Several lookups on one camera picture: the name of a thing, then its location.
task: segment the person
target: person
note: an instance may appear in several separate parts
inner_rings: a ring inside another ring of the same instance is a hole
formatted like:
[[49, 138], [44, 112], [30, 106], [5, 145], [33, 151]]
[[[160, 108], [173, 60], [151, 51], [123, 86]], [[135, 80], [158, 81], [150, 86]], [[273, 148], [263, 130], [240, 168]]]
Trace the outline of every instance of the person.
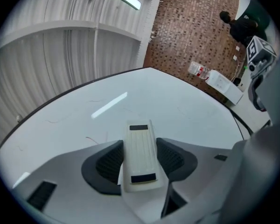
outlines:
[[252, 19], [240, 17], [237, 20], [231, 20], [229, 12], [220, 12], [220, 18], [224, 23], [230, 25], [230, 35], [237, 41], [247, 47], [253, 36], [258, 36], [267, 40], [265, 32], [258, 27], [258, 23]]

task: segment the white cable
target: white cable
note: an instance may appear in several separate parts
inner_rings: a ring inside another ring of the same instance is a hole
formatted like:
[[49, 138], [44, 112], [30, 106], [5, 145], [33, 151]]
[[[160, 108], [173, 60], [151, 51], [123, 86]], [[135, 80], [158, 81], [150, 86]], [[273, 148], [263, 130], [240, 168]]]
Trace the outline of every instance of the white cable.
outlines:
[[239, 62], [238, 62], [237, 69], [235, 70], [234, 77], [230, 81], [232, 81], [237, 76], [238, 67], [239, 67]]

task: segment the black edge trim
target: black edge trim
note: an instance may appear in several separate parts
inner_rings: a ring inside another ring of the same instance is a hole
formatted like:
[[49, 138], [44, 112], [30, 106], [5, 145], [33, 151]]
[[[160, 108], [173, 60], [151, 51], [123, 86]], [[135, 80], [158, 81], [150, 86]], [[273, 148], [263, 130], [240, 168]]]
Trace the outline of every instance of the black edge trim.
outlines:
[[243, 140], [245, 140], [245, 139], [244, 139], [244, 136], [243, 136], [243, 133], [242, 133], [241, 129], [239, 128], [239, 126], [238, 126], [238, 129], [239, 129], [239, 131], [241, 132], [241, 135], [242, 135]]
[[157, 177], [155, 174], [131, 176], [132, 183], [150, 182], [150, 181], [155, 181], [156, 179], [157, 179]]
[[168, 185], [165, 203], [161, 212], [161, 218], [175, 212], [186, 205], [187, 202], [173, 189], [172, 184]]
[[56, 187], [57, 185], [54, 183], [43, 181], [31, 194], [27, 202], [39, 211], [43, 211]]
[[264, 129], [266, 126], [271, 124], [271, 120], [269, 119], [262, 127], [261, 129]]
[[248, 133], [251, 136], [253, 134], [252, 129], [233, 110], [231, 110], [226, 105], [224, 105], [224, 106], [230, 111], [230, 113], [233, 115], [233, 117], [236, 118], [246, 128], [246, 130], [248, 130]]
[[2, 145], [6, 142], [6, 140], [27, 120], [29, 119], [32, 115], [34, 115], [36, 112], [40, 111], [43, 107], [47, 106], [48, 104], [52, 103], [53, 101], [57, 100], [58, 98], [74, 91], [74, 90], [77, 90], [83, 86], [86, 86], [86, 85], [89, 85], [91, 83], [94, 83], [96, 81], [100, 81], [100, 80], [103, 80], [103, 79], [106, 79], [106, 78], [110, 78], [110, 77], [113, 77], [113, 76], [117, 76], [117, 75], [121, 75], [121, 74], [124, 74], [124, 73], [128, 73], [128, 72], [131, 72], [131, 71], [135, 71], [135, 70], [141, 70], [141, 69], [146, 69], [146, 68], [151, 68], [151, 67], [141, 67], [141, 68], [137, 68], [137, 69], [133, 69], [133, 70], [127, 70], [127, 71], [123, 71], [123, 72], [120, 72], [120, 73], [117, 73], [117, 74], [113, 74], [113, 75], [109, 75], [109, 76], [106, 76], [106, 77], [102, 77], [102, 78], [99, 78], [99, 79], [96, 79], [96, 80], [92, 80], [90, 82], [86, 82], [84, 84], [81, 84], [81, 85], [78, 85], [74, 88], [71, 88], [69, 89], [68, 91], [65, 91], [57, 96], [55, 96], [54, 98], [48, 100], [47, 102], [43, 103], [41, 106], [37, 107], [35, 110], [33, 110], [30, 114], [28, 114], [25, 118], [22, 119], [22, 121], [20, 123], [18, 123], [8, 134], [7, 136], [4, 138], [4, 140], [1, 142], [0, 144], [0, 149], [2, 147]]

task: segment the white panel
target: white panel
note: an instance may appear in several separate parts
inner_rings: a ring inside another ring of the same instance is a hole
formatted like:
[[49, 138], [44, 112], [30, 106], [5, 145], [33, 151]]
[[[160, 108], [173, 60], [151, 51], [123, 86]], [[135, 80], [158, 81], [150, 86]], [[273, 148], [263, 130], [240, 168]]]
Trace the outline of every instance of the white panel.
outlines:
[[141, 36], [151, 0], [139, 0], [140, 11], [136, 11], [121, 0], [105, 0], [100, 22]]
[[25, 117], [56, 94], [45, 65], [42, 34], [0, 50], [0, 142]]
[[21, 0], [11, 12], [0, 38], [48, 21], [100, 21], [141, 36], [151, 0], [139, 0], [139, 11], [121, 0]]
[[13, 31], [12, 33], [0, 37], [0, 48], [4, 47], [5, 45], [16, 41], [18, 39], [24, 38], [25, 36], [33, 35], [40, 32], [50, 32], [52, 30], [73, 30], [73, 29], [89, 29], [89, 28], [95, 28], [97, 26], [96, 23], [91, 21], [76, 21], [76, 20], [66, 20], [66, 21], [47, 21], [38, 23], [35, 25], [31, 25], [26, 28], [22, 28], [16, 31]]
[[115, 33], [117, 33], [117, 34], [121, 34], [121, 35], [130, 37], [130, 38], [133, 38], [133, 39], [135, 39], [135, 40], [137, 40], [137, 41], [141, 41], [141, 38], [140, 38], [139, 36], [137, 36], [137, 35], [134, 35], [134, 34], [132, 34], [132, 33], [129, 33], [129, 32], [127, 32], [127, 31], [125, 31], [125, 30], [122, 30], [122, 29], [120, 29], [120, 28], [116, 28], [116, 27], [109, 26], [109, 25], [106, 25], [106, 24], [100, 23], [100, 24], [98, 25], [98, 29], [100, 29], [100, 30], [105, 30], [105, 31], [110, 31], [110, 32], [115, 32]]
[[[126, 94], [124, 99], [91, 118], [122, 94]], [[231, 113], [215, 99], [180, 79], [147, 68], [94, 82], [45, 106], [0, 149], [0, 171], [10, 188], [24, 172], [33, 172], [57, 155], [124, 140], [126, 121], [139, 119], [151, 119], [155, 137], [205, 147], [231, 149], [242, 139]]]
[[89, 63], [89, 56], [93, 54], [93, 37], [94, 30], [52, 31], [44, 34], [49, 77], [57, 94], [93, 79], [91, 59]]
[[157, 14], [158, 6], [160, 0], [151, 0], [147, 17], [145, 19], [145, 23], [143, 25], [143, 33], [141, 34], [141, 43], [138, 52], [136, 67], [140, 68], [143, 66], [146, 50], [148, 47], [148, 43], [150, 40], [151, 31], [154, 25], [154, 18]]
[[135, 39], [99, 30], [96, 78], [134, 69], [139, 44]]

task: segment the black clothing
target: black clothing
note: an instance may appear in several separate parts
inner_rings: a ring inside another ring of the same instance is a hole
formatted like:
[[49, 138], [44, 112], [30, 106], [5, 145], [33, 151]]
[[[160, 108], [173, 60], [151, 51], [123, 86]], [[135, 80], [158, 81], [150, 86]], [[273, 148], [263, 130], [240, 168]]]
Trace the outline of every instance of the black clothing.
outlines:
[[245, 47], [248, 46], [253, 36], [258, 36], [266, 41], [266, 34], [257, 27], [257, 23], [251, 19], [240, 17], [230, 22], [230, 35]]

